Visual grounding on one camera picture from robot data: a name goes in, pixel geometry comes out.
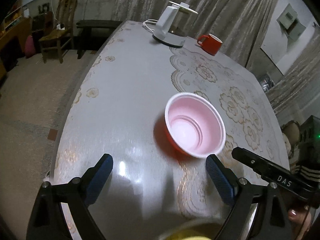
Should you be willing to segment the right hand with painted nails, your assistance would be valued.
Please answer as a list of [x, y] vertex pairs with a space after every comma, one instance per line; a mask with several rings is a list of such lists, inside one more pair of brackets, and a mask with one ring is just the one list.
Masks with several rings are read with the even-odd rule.
[[288, 218], [296, 226], [294, 233], [295, 239], [303, 239], [311, 228], [312, 216], [309, 206], [304, 206], [296, 210], [289, 209]]

